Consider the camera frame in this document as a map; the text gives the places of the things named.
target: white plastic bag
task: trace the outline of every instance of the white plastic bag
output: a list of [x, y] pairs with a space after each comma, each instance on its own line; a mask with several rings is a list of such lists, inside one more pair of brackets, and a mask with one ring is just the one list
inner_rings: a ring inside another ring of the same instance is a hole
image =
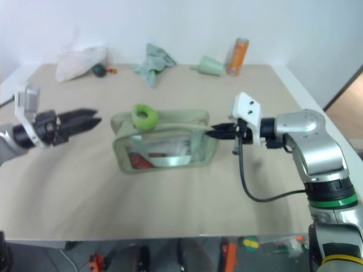
[[66, 52], [60, 55], [56, 71], [56, 80], [64, 82], [87, 73], [97, 63], [107, 57], [107, 48], [90, 47], [81, 52]]

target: light green cup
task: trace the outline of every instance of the light green cup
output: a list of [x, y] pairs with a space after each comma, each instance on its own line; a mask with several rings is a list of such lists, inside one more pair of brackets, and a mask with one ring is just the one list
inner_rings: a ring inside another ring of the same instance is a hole
[[221, 75], [223, 70], [223, 64], [208, 56], [203, 56], [199, 65], [192, 65], [192, 70], [198, 70], [198, 72], [208, 75]]

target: crumpled towel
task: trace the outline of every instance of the crumpled towel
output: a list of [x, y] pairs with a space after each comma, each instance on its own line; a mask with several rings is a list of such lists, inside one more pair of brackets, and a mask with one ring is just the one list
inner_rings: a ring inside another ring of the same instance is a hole
[[155, 87], [156, 76], [165, 67], [173, 67], [176, 62], [162, 49], [153, 44], [146, 46], [146, 58], [141, 65], [133, 68], [150, 87]]

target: table surface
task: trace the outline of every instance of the table surface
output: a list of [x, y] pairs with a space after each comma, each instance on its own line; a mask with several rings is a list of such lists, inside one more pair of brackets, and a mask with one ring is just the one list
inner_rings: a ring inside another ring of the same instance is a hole
[[[55, 81], [55, 65], [30, 78], [41, 87], [39, 112], [97, 109], [92, 131], [47, 150], [33, 149], [0, 168], [0, 228], [13, 240], [105, 240], [200, 235], [260, 235], [307, 232], [311, 223], [304, 194], [256, 203], [243, 192], [233, 141], [221, 141], [211, 164], [126, 175], [118, 168], [109, 121], [136, 103], [155, 109], [205, 109], [210, 124], [228, 122], [235, 95], [259, 101], [265, 117], [299, 108], [268, 65], [245, 65], [241, 76], [208, 76], [187, 66], [166, 69], [147, 87], [127, 65], [117, 75], [87, 74]], [[17, 123], [14, 105], [0, 120]], [[244, 148], [247, 186], [270, 197], [303, 185], [283, 150]]]

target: green ring toy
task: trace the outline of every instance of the green ring toy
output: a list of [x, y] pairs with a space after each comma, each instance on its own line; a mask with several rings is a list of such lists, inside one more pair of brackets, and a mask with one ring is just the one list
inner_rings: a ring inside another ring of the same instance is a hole
[[159, 116], [150, 106], [136, 104], [131, 112], [132, 123], [138, 130], [151, 130], [158, 124]]

